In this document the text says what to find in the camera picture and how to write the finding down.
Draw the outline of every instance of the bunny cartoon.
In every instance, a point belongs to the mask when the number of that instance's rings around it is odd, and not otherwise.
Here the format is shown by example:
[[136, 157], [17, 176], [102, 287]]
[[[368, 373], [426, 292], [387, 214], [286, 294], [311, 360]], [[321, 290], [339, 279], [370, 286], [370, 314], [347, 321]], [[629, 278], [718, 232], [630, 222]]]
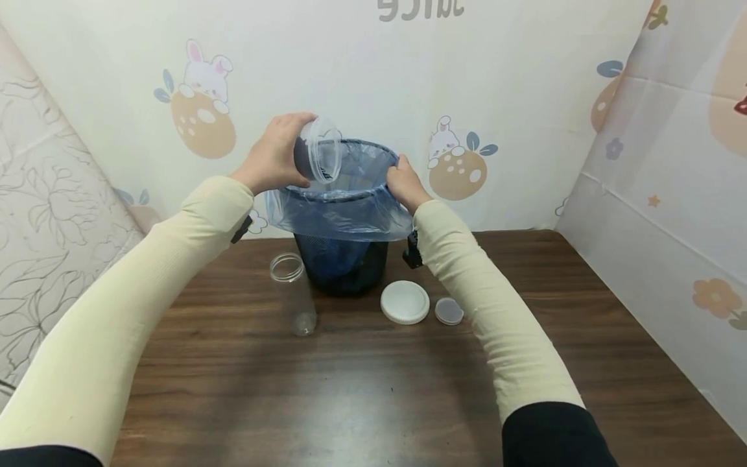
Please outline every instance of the bunny cartoon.
[[215, 110], [227, 114], [229, 95], [226, 76], [233, 70], [231, 61], [222, 55], [216, 55], [211, 62], [206, 61], [194, 39], [187, 41], [187, 58], [189, 63], [184, 84], [179, 86], [179, 91], [186, 97], [194, 96], [195, 92], [205, 94], [213, 99]]
[[430, 144], [428, 145], [428, 168], [433, 169], [438, 165], [438, 158], [445, 152], [459, 146], [459, 138], [451, 131], [451, 117], [444, 115], [438, 121], [436, 133], [430, 135]]

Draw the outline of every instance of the beige arm sleeve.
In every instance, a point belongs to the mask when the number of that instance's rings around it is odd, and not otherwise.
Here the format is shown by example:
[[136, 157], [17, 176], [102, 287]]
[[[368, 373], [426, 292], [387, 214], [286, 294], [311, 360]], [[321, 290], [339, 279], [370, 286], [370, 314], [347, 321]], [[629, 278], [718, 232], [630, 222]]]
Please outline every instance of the beige arm sleeve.
[[415, 226], [424, 264], [464, 309], [487, 353], [501, 421], [536, 402], [583, 407], [552, 342], [462, 220], [429, 201], [415, 213]]
[[187, 282], [224, 251], [252, 208], [213, 177], [70, 307], [0, 414], [0, 449], [65, 445], [108, 465], [140, 355]]

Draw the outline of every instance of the wallpaper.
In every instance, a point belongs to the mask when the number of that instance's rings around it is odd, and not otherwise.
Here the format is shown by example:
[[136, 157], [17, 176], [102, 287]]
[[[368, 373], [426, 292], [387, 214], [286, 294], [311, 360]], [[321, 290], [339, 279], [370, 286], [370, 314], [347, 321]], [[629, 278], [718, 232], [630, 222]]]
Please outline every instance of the wallpaper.
[[0, 28], [0, 408], [62, 314], [142, 237]]
[[[596, 136], [589, 109], [621, 79], [599, 64], [630, 54], [651, 0], [35, 6], [1, 3], [2, 23], [144, 229], [236, 168], [274, 115], [310, 110], [407, 154], [490, 230], [555, 225]], [[259, 227], [257, 201], [247, 238], [287, 235]]]
[[558, 230], [747, 440], [745, 58], [744, 1], [655, 2]]

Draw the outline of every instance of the trash can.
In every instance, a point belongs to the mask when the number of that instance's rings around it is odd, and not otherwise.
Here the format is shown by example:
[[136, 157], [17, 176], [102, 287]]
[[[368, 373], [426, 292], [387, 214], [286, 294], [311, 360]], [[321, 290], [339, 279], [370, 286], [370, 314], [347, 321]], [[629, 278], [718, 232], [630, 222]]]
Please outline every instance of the trash can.
[[267, 195], [270, 224], [293, 232], [306, 273], [325, 294], [364, 294], [382, 279], [388, 242], [407, 238], [412, 217], [386, 187], [399, 158], [363, 140], [340, 141], [341, 168], [331, 183]]

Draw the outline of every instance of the hand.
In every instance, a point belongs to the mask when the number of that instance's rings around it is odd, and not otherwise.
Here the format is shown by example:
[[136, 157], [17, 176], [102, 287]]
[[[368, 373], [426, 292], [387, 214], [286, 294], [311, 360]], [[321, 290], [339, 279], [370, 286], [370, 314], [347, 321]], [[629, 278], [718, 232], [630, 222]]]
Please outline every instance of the hand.
[[296, 170], [293, 148], [303, 126], [316, 118], [309, 112], [273, 118], [247, 159], [230, 177], [246, 185], [254, 196], [289, 185], [307, 188], [309, 181]]
[[418, 174], [412, 169], [404, 154], [400, 154], [400, 163], [396, 167], [389, 167], [386, 184], [394, 198], [413, 216], [422, 204], [433, 199], [423, 188]]

